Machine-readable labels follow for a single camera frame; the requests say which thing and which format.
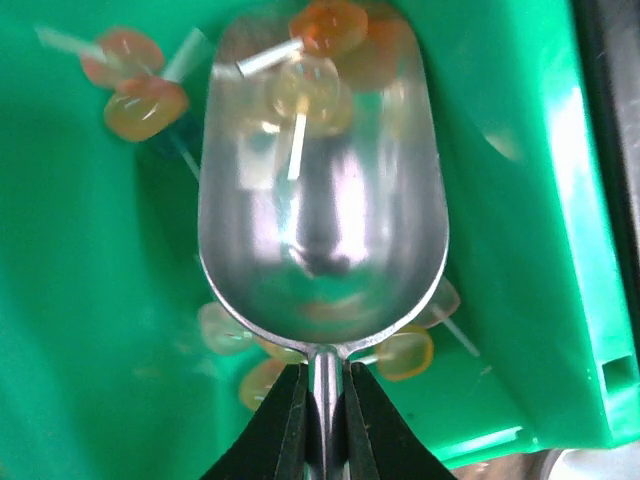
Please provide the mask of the silver metal scoop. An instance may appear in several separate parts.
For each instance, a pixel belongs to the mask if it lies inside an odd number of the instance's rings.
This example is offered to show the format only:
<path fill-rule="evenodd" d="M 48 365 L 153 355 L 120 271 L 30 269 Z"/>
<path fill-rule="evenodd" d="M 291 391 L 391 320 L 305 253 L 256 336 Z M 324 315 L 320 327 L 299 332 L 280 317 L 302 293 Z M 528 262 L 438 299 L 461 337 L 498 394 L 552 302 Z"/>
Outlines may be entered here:
<path fill-rule="evenodd" d="M 293 364 L 309 378 L 302 479 L 350 473 L 343 371 L 425 308 L 449 248 L 416 35 L 385 1 L 334 7 L 367 24 L 331 54 L 298 46 L 304 3 L 267 2 L 226 28 L 199 180 L 214 295 L 256 336 L 305 357 Z"/>

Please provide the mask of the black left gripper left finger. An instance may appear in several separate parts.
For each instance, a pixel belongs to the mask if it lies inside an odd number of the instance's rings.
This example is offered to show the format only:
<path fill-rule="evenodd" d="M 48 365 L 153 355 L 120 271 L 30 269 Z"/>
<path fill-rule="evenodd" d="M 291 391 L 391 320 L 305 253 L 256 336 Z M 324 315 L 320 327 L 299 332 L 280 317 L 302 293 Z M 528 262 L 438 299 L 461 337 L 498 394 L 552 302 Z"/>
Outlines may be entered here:
<path fill-rule="evenodd" d="M 308 383 L 306 365 L 286 366 L 238 439 L 201 479 L 302 479 Z"/>

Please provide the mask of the green bin with lollipops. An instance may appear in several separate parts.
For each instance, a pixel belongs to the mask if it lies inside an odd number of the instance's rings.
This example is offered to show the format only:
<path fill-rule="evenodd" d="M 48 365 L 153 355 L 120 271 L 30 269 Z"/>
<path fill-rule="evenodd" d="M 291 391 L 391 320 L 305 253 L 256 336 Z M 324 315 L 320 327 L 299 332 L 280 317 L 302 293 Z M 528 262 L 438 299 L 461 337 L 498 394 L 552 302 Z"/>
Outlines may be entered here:
<path fill-rule="evenodd" d="M 219 355 L 180 157 L 109 133 L 107 93 L 36 28 L 130 26 L 166 55 L 262 1 L 1 5 L 1 475 L 193 479 L 251 418 L 266 359 Z M 424 54 L 461 304 L 384 389 L 449 466 L 639 435 L 636 355 L 564 1 L 401 1 Z"/>

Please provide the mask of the black bin with lollipops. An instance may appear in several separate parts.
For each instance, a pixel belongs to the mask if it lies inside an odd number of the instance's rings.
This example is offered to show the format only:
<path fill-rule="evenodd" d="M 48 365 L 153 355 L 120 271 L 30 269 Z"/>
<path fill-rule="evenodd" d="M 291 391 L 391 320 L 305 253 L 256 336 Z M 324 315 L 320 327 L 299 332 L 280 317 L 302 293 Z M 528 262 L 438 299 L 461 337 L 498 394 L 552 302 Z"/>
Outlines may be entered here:
<path fill-rule="evenodd" d="M 572 3 L 600 171 L 639 347 L 639 3 Z"/>

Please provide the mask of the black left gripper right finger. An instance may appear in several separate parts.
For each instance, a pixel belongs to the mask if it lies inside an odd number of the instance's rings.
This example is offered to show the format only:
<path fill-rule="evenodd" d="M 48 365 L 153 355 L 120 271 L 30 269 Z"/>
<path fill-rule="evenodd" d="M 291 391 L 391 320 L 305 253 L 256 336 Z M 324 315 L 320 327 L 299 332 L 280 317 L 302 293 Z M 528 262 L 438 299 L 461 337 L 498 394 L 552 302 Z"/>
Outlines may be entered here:
<path fill-rule="evenodd" d="M 352 479 L 454 477 L 414 435 L 365 365 L 357 362 L 344 369 L 343 388 Z"/>

